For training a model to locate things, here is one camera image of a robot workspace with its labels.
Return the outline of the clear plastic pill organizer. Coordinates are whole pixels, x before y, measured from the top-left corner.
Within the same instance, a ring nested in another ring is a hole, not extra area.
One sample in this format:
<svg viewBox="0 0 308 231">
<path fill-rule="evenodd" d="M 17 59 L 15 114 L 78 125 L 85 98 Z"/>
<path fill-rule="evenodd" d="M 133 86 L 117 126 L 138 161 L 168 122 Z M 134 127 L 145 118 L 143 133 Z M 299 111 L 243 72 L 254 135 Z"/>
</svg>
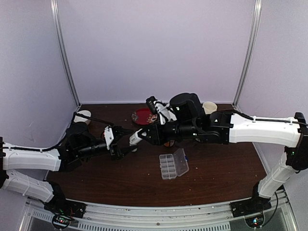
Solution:
<svg viewBox="0 0 308 231">
<path fill-rule="evenodd" d="M 188 158 L 183 148 L 179 148 L 173 154 L 161 154 L 159 165 L 163 180 L 173 180 L 190 170 Z"/>
</svg>

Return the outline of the small white pill bottle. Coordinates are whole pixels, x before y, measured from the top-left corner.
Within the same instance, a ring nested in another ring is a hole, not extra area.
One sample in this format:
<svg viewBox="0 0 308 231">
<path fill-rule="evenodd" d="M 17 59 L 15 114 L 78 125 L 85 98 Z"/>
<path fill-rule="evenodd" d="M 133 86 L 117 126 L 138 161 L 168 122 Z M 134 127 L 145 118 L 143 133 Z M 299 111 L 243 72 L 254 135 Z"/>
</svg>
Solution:
<svg viewBox="0 0 308 231">
<path fill-rule="evenodd" d="M 134 133 L 130 136 L 130 138 L 129 138 L 129 145 L 130 145 L 130 146 L 137 145 L 137 144 L 142 140 L 142 138 L 140 138 L 140 137 L 138 136 L 138 133 L 139 133 L 141 130 L 142 130 L 142 129 L 137 130 L 136 132 L 134 132 Z"/>
</svg>

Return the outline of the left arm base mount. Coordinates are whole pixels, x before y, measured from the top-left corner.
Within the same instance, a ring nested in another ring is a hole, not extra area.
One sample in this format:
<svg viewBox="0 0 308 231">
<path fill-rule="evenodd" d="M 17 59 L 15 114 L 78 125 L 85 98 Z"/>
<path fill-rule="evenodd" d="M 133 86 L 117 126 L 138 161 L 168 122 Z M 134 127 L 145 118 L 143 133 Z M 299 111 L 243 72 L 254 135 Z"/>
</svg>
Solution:
<svg viewBox="0 0 308 231">
<path fill-rule="evenodd" d="M 66 199 L 43 202 L 44 209 L 53 213 L 51 224 L 58 230 L 66 229 L 76 218 L 83 218 L 86 204 Z"/>
</svg>

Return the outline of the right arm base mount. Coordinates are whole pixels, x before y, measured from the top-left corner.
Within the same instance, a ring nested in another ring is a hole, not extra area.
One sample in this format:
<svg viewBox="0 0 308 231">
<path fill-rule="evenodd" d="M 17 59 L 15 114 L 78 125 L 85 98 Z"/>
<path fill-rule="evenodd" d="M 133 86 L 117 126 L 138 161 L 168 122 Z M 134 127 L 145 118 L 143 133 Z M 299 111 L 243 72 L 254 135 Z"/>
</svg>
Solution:
<svg viewBox="0 0 308 231">
<path fill-rule="evenodd" d="M 246 225 L 252 229 L 261 228 L 265 224 L 264 212 L 272 208 L 269 199 L 252 198 L 231 202 L 230 206 L 233 217 L 244 217 Z"/>
</svg>

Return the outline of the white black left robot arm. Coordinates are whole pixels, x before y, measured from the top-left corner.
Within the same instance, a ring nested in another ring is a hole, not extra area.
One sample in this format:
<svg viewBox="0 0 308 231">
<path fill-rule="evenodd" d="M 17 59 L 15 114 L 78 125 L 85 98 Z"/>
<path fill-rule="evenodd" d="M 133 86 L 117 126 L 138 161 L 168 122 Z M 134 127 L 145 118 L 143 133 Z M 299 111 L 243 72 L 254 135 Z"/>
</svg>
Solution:
<svg viewBox="0 0 308 231">
<path fill-rule="evenodd" d="M 64 214 L 74 207 L 61 187 L 54 182 L 40 181 L 19 172 L 39 169 L 70 172 L 92 157 L 109 154 L 121 159 L 137 149 L 136 145 L 119 148 L 117 141 L 133 131 L 111 122 L 75 112 L 70 126 L 58 144 L 49 148 L 30 148 L 0 143 L 0 187 L 40 200 L 46 209 Z"/>
</svg>

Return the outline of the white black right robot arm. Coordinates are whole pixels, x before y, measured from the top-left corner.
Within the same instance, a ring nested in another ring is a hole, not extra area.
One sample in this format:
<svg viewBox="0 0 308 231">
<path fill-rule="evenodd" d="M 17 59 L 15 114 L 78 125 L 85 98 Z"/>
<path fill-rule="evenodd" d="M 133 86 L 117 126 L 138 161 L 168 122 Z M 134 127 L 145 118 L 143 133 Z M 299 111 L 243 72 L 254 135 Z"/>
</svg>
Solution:
<svg viewBox="0 0 308 231">
<path fill-rule="evenodd" d="M 195 93 L 181 93 L 169 104 L 154 96 L 146 103 L 160 120 L 141 128 L 130 138 L 130 144 L 145 140 L 152 145 L 169 141 L 199 139 L 206 143 L 270 143 L 285 146 L 280 161 L 255 187 L 247 209 L 257 212 L 292 174 L 308 167 L 308 125 L 302 113 L 294 117 L 268 118 L 248 116 L 234 109 L 206 114 Z"/>
</svg>

